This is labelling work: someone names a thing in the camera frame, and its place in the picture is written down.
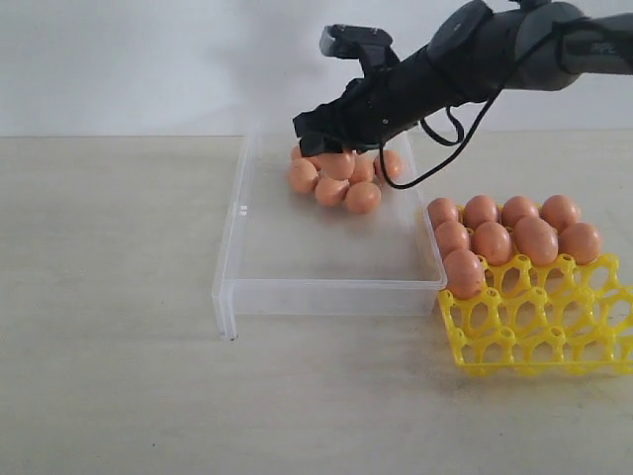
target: yellow plastic egg holder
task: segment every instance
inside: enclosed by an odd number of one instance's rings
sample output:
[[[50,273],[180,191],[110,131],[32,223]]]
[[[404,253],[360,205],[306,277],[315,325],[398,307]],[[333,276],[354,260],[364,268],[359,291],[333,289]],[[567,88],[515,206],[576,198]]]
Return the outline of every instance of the yellow plastic egg holder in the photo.
[[[478,297],[439,293],[458,367],[478,377],[504,369],[522,376],[633,373],[633,286],[620,284],[616,255],[577,265],[561,254],[545,267],[523,254],[503,266],[479,259],[487,286]]]

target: brown egg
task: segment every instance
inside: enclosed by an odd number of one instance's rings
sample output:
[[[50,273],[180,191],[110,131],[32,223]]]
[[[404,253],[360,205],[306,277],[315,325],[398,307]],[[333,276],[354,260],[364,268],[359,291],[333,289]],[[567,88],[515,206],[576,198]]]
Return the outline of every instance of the brown egg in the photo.
[[[587,265],[599,258],[602,236],[588,223],[567,226],[558,237],[559,252],[574,258],[578,265]]]
[[[396,180],[403,175],[405,171],[405,163],[400,157],[400,154],[395,150],[383,150],[385,156],[385,167],[387,168],[387,174],[392,180]],[[376,169],[376,176],[380,181],[385,181],[383,176],[383,168],[380,165],[380,154],[374,158],[374,167]]]
[[[334,180],[348,180],[356,167],[356,155],[351,151],[344,153],[324,153],[318,156],[323,172]]]
[[[435,240],[442,259],[456,249],[470,249],[468,230],[457,221],[446,221],[435,230]]]
[[[323,206],[336,207],[345,200],[347,190],[349,190],[348,181],[334,180],[323,175],[316,184],[316,201]]]
[[[366,215],[378,208],[381,199],[382,192],[377,184],[362,181],[349,188],[345,196],[345,207],[351,213]]]
[[[426,207],[433,229],[446,221],[459,222],[459,209],[450,198],[435,198]]]
[[[464,225],[476,230],[481,224],[492,221],[498,222],[498,206],[488,195],[477,195],[464,208]]]
[[[320,170],[320,165],[318,164],[318,157],[317,156],[303,156],[301,153],[301,149],[299,148],[298,145],[293,146],[292,150],[290,150],[290,157],[293,160],[296,160],[297,158],[305,158],[306,160],[309,160],[312,165],[315,166],[316,170]]]
[[[514,227],[514,240],[518,251],[537,267],[549,265],[558,257],[556,231],[540,218],[521,218]]]
[[[526,216],[538,217],[538,207],[525,196],[513,196],[505,202],[501,210],[501,223],[514,228],[518,220]]]
[[[352,176],[349,177],[349,182],[351,184],[360,183],[362,181],[371,182],[374,180],[375,174],[374,163],[372,163],[372,160],[367,159],[367,157],[357,155],[354,172],[352,173]]]
[[[448,284],[446,288],[459,300],[477,297],[486,286],[484,266],[469,249],[457,249],[444,259]]]
[[[486,259],[490,265],[504,265],[512,259],[512,238],[499,223],[480,225],[471,239],[473,252]]]
[[[312,193],[317,187],[317,169],[305,158],[297,158],[290,163],[288,182],[297,193]]]
[[[567,226],[578,223],[581,217],[581,207],[565,195],[551,196],[541,207],[541,218],[552,225],[559,234]]]

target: egg tray cell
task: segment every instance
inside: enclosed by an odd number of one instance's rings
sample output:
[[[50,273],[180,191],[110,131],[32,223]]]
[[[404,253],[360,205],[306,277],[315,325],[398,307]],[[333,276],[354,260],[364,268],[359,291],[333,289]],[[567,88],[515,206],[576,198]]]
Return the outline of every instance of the egg tray cell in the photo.
[[[578,265],[560,254],[544,267],[523,254],[503,266],[479,259],[487,286],[478,297],[439,293],[458,367],[476,377],[501,370],[633,373],[633,286],[619,282],[616,255]]]

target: white table surface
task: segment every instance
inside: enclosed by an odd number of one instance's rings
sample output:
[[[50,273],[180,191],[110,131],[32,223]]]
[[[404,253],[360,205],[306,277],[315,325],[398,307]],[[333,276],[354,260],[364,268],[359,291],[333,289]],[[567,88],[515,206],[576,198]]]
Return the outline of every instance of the white table surface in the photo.
[[[417,140],[420,168],[447,150]],[[0,473],[613,474],[633,378],[470,379],[432,318],[242,318],[211,285],[239,139],[0,141]],[[633,282],[630,132],[497,134],[427,196],[567,193]]]

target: orange egg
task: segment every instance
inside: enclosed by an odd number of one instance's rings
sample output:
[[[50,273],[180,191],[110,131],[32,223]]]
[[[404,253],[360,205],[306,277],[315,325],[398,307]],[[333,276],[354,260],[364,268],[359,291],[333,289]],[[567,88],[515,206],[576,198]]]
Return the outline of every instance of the orange egg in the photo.
[[[334,180],[348,180],[356,167],[356,156],[352,151],[324,153],[318,156],[323,172]]]
[[[558,237],[559,252],[574,258],[578,265],[587,265],[599,258],[602,236],[588,223],[567,226]]]
[[[400,157],[400,154],[395,150],[383,150],[383,155],[385,157],[385,168],[387,168],[387,174],[392,180],[396,180],[403,175],[405,171],[405,163],[403,159]],[[383,168],[380,164],[380,154],[374,158],[374,167],[376,169],[376,176],[380,181],[385,181],[385,176],[383,175]]]
[[[297,158],[290,163],[288,182],[297,193],[312,193],[317,187],[317,169],[305,158]]]
[[[446,221],[459,222],[459,209],[450,198],[435,198],[426,207],[433,229]]]
[[[518,220],[526,216],[538,217],[538,207],[525,196],[513,196],[505,202],[501,210],[501,223],[514,228]]]
[[[473,252],[484,257],[490,265],[504,265],[512,259],[512,238],[499,223],[480,225],[471,239]]]
[[[351,184],[360,183],[362,181],[371,182],[376,175],[374,171],[374,163],[367,157],[356,156],[356,163],[354,165],[354,172],[349,177]]]
[[[469,249],[471,237],[468,230],[457,221],[446,221],[435,230],[435,240],[442,258],[456,249]]]
[[[558,257],[556,231],[546,221],[533,216],[521,218],[514,227],[516,248],[535,266],[549,265]]]
[[[378,208],[381,199],[382,192],[377,184],[362,181],[349,188],[345,196],[345,207],[351,213],[366,215]]]
[[[315,166],[316,170],[320,170],[320,165],[318,164],[318,157],[317,156],[303,156],[301,153],[301,149],[298,145],[293,146],[292,150],[290,150],[290,157],[293,160],[296,160],[297,158],[305,158],[306,160],[309,160],[312,165]]]
[[[446,288],[459,300],[477,297],[486,286],[484,266],[469,249],[457,249],[444,259]]]
[[[349,190],[348,181],[334,180],[324,175],[316,184],[316,201],[323,206],[336,207],[345,200],[347,190]]]
[[[565,195],[549,197],[541,207],[541,218],[562,233],[567,226],[574,225],[581,220],[581,207]]]
[[[464,225],[476,230],[481,224],[492,221],[498,222],[497,202],[488,195],[477,195],[464,207]]]

